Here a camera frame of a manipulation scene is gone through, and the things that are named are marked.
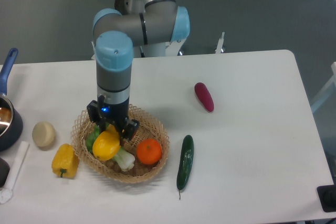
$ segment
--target woven basket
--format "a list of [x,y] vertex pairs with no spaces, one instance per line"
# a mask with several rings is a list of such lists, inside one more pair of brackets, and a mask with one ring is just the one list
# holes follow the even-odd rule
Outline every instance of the woven basket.
[[[87,110],[82,111],[81,115],[75,120],[71,132],[71,140],[79,159],[96,172],[101,173],[107,178],[134,184],[146,181],[158,174],[168,158],[170,143],[163,125],[147,112],[130,104],[128,116],[130,119],[138,120],[140,126],[133,139],[130,142],[124,143],[125,150],[135,156],[134,167],[127,172],[123,172],[117,163],[113,161],[100,161],[88,152],[85,140],[93,131],[95,124],[90,121]],[[158,163],[151,166],[143,165],[136,156],[137,145],[147,138],[156,139],[162,147],[162,158]]]

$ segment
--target green cucumber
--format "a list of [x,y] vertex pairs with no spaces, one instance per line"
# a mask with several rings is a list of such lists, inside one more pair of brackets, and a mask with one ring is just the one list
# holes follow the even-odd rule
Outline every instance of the green cucumber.
[[178,168],[176,185],[178,188],[178,194],[180,196],[179,200],[181,200],[180,191],[184,189],[187,185],[189,175],[191,172],[191,168],[193,166],[193,158],[194,158],[194,140],[190,135],[187,135],[183,139],[182,149],[181,149],[181,158],[180,158],[180,166]]

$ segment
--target pepper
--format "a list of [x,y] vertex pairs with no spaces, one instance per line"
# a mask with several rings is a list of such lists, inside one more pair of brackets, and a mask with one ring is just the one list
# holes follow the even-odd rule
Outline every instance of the pepper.
[[59,177],[73,178],[76,175],[79,158],[75,155],[70,144],[63,144],[59,147],[52,160],[52,171]]
[[95,125],[92,133],[85,140],[85,146],[88,149],[88,152],[91,154],[93,154],[92,147],[99,134],[99,128]]

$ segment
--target black object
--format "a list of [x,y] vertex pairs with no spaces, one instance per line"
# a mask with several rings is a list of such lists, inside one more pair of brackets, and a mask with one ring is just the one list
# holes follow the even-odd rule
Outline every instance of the black object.
[[194,158],[194,140],[190,135],[187,135],[183,139],[180,166],[178,168],[176,179],[176,185],[179,190],[178,194],[180,195],[180,199],[181,199],[180,190],[183,190],[188,182],[191,168],[193,166],[193,158]]
[[0,72],[0,151],[10,148],[21,136],[23,122],[7,95],[7,79],[18,50],[12,48]]
[[319,186],[317,192],[323,211],[336,212],[336,185]]
[[5,185],[8,173],[9,165],[6,161],[0,158],[0,187],[3,187]]

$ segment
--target gray robot arm segment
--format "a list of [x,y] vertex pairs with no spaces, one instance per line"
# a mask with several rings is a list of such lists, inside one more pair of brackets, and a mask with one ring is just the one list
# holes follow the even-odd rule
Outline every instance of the gray robot arm segment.
[[127,34],[133,46],[170,41],[176,21],[177,5],[173,1],[152,4],[146,12],[117,16],[107,14],[94,25],[94,41],[106,31],[116,30]]

